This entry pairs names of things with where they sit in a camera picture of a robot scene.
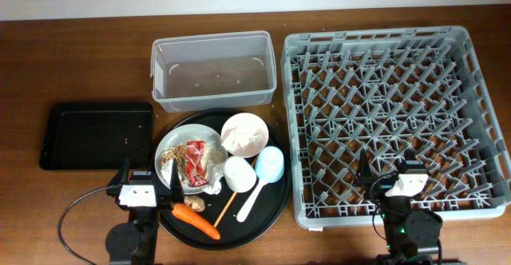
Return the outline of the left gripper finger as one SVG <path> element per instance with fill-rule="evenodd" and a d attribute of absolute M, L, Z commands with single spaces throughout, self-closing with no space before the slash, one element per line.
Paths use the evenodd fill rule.
<path fill-rule="evenodd" d="M 106 190 L 108 196 L 118 196 L 120 194 L 122 186 L 128 183 L 129 168 L 130 161 L 129 158 L 126 158 L 121 168 L 108 183 L 108 188 Z"/>
<path fill-rule="evenodd" d="M 172 170 L 171 180 L 169 182 L 171 190 L 171 200 L 173 203 L 184 202 L 184 190 L 180 182 L 180 175 L 177 169 Z"/>

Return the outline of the orange carrot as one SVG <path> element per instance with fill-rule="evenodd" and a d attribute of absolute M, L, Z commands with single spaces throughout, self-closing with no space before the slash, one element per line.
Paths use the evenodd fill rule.
<path fill-rule="evenodd" d="M 172 214 L 177 219 L 182 220 L 185 223 L 188 223 L 199 229 L 211 239 L 220 239 L 220 233 L 217 231 L 217 229 L 185 204 L 174 204 L 172 207 Z"/>

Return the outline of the red snack wrapper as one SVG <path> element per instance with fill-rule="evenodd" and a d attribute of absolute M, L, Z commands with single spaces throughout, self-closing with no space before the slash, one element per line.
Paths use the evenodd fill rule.
<path fill-rule="evenodd" d="M 185 174 L 188 178 L 188 186 L 191 188 L 201 187 L 208 184 L 205 170 L 201 164 L 204 156 L 203 140 L 188 141 L 185 153 Z"/>

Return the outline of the brown ginger piece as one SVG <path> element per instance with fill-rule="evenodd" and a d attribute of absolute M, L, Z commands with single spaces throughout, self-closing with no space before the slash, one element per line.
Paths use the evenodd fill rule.
<path fill-rule="evenodd" d="M 194 212 L 203 212 L 205 210 L 204 200 L 199 196 L 185 196 L 184 204 Z"/>

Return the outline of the peanut shells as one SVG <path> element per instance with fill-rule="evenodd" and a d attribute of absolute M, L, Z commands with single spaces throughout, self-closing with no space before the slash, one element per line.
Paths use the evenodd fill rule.
<path fill-rule="evenodd" d="M 185 154 L 186 154 L 186 146 L 185 145 L 178 145 L 175 147 L 171 147 L 167 150 L 164 150 L 160 154 L 160 165 L 163 166 L 170 160 L 176 160 L 179 167 L 184 168 L 185 167 Z"/>

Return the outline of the rice pile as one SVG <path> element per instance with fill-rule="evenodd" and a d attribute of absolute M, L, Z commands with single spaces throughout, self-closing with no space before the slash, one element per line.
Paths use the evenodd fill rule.
<path fill-rule="evenodd" d="M 204 142 L 204 154 L 201 159 L 201 166 L 204 170 L 222 164 L 228 158 L 228 153 L 221 143 L 207 140 Z"/>

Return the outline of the grey plate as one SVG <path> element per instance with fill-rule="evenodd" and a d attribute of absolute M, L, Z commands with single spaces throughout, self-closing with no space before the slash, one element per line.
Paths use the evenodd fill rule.
<path fill-rule="evenodd" d="M 205 125 L 190 124 L 182 125 L 177 127 L 176 129 L 171 130 L 163 137 L 161 142 L 158 144 L 154 157 L 155 172 L 160 178 L 161 182 L 167 187 L 170 188 L 169 182 L 171 180 L 172 175 L 172 160 L 167 162 L 165 165 L 161 166 L 160 154 L 164 150 L 167 150 L 171 147 L 175 147 L 181 144 L 187 146 L 187 142 L 193 140 L 203 140 L 204 142 L 207 140 L 212 140 L 221 143 L 220 134 L 214 129 L 211 129 Z M 182 188 L 184 190 L 185 195 L 197 195 L 200 193 L 204 193 L 203 192 L 204 186 L 195 188 L 191 188 L 188 186 L 188 178 L 185 174 L 185 167 L 181 168 L 177 164 L 177 170 L 179 171 L 180 182 L 182 184 Z"/>

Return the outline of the white plastic fork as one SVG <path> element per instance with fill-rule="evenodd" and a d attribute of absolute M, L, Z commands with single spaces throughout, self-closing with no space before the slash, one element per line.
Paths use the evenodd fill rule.
<path fill-rule="evenodd" d="M 252 191 L 251 195 L 247 198 L 247 200 L 245 201 L 245 203 L 243 204 L 243 206 L 240 208 L 236 215 L 236 220 L 239 223 L 243 223 L 247 219 L 258 195 L 260 194 L 261 190 L 266 184 L 267 181 L 265 179 L 258 180 L 258 183 L 255 186 L 254 190 Z"/>

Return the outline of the pink bowl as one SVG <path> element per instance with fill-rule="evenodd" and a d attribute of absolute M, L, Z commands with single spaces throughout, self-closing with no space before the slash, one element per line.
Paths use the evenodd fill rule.
<path fill-rule="evenodd" d="M 224 132 L 227 129 L 234 128 L 234 127 L 243 127 L 243 128 L 249 128 L 249 129 L 256 129 L 259 132 L 261 132 L 264 135 L 263 141 L 259 144 L 260 147 L 253 153 L 249 153 L 248 155 L 233 155 L 233 156 L 240 156 L 243 158 L 249 158 L 256 156 L 259 154 L 263 148 L 267 145 L 269 140 L 269 129 L 266 123 L 263 121 L 262 118 L 256 116 L 252 113 L 237 113 L 232 117 L 229 117 L 227 121 L 224 123 L 222 130 L 221 130 L 221 145 L 223 140 Z"/>

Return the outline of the light blue cup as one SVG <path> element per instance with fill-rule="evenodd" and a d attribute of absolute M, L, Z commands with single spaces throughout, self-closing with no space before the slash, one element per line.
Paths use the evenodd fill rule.
<path fill-rule="evenodd" d="M 258 155 L 255 163 L 255 173 L 268 183 L 280 180 L 284 173 L 283 152 L 276 146 L 265 147 Z"/>

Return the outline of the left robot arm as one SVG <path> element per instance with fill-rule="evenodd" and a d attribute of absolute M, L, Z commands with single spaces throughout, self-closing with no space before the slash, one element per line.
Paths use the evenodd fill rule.
<path fill-rule="evenodd" d="M 184 190 L 176 168 L 171 170 L 169 186 L 155 172 L 129 169 L 126 159 L 106 189 L 106 194 L 129 213 L 129 218 L 109 231 L 105 249 L 110 264 L 154 264 L 160 212 L 183 202 Z"/>

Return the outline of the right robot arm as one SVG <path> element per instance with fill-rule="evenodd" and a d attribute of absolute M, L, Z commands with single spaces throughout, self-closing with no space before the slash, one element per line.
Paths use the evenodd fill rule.
<path fill-rule="evenodd" d="M 386 255 L 376 257 L 376 264 L 432 264 L 433 255 L 442 263 L 441 216 L 411 206 L 428 178 L 425 164 L 409 149 L 395 172 L 378 178 L 372 176 L 366 151 L 360 152 L 354 185 L 363 188 L 364 198 L 376 206 L 372 215 L 382 218 L 388 250 Z"/>

